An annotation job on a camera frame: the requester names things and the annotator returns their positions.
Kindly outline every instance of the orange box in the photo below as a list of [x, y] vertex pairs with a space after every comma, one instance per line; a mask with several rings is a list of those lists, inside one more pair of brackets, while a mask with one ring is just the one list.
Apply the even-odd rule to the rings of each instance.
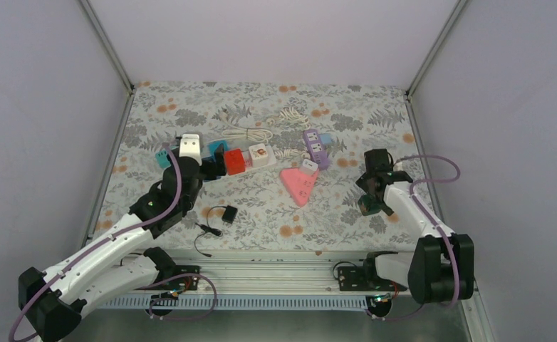
[[229, 176], [245, 172], [245, 158], [243, 158], [243, 152], [239, 149], [225, 152], [224, 163], [226, 163]]

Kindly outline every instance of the cable plug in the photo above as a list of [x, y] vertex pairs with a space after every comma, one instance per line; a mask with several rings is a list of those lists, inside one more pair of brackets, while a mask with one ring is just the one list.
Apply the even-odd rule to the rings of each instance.
[[199, 228], [201, 228], [203, 232], [211, 233], [217, 237], [222, 236], [222, 231], [220, 229], [211, 228], [210, 226], [206, 226], [205, 224], [196, 223], [196, 225], [199, 226]]

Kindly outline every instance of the white cube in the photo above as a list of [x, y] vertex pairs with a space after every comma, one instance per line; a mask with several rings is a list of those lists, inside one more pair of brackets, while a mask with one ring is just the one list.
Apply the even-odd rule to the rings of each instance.
[[262, 167], [268, 164], [268, 150], [264, 144], [249, 146], [251, 167]]
[[316, 172], [316, 170], [318, 170], [318, 164], [316, 164], [312, 160], [304, 159], [303, 162], [301, 162], [299, 170], [303, 174], [311, 176], [314, 175], [314, 172]]

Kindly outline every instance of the green object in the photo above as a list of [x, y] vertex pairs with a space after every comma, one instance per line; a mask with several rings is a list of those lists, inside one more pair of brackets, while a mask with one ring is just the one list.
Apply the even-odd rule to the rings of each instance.
[[361, 196], [358, 200], [358, 207], [363, 216], [374, 215], [381, 211], [379, 202], [371, 195]]

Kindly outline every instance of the floral tablecloth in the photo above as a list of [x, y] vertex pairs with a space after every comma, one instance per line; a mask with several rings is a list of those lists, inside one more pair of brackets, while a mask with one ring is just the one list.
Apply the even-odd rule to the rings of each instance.
[[[223, 209], [213, 209], [210, 225], [222, 237], [208, 234], [200, 249], [272, 251], [412, 250], [411, 238], [397, 214], [363, 217], [356, 201], [361, 196], [354, 181], [364, 171], [363, 153], [387, 148], [395, 158], [417, 154], [404, 91], [368, 85], [281, 85], [271, 83], [144, 82], [134, 103], [113, 174], [107, 188], [96, 234], [110, 228], [128, 207], [161, 179], [154, 154], [161, 143], [182, 133], [199, 133], [203, 141], [220, 138], [226, 129], [219, 114], [226, 112], [238, 126], [268, 128], [274, 150], [304, 151], [302, 128], [266, 124], [285, 107], [309, 115], [313, 128], [330, 133], [331, 166], [320, 173], [309, 203], [298, 207], [279, 179], [279, 171], [297, 167], [301, 156], [281, 158], [277, 165], [207, 182], [195, 208], [157, 245], [192, 249], [205, 214], [215, 205], [239, 209], [233, 225], [220, 220]], [[413, 178], [423, 176], [420, 162], [405, 165]], [[427, 188], [421, 195], [429, 201]]]

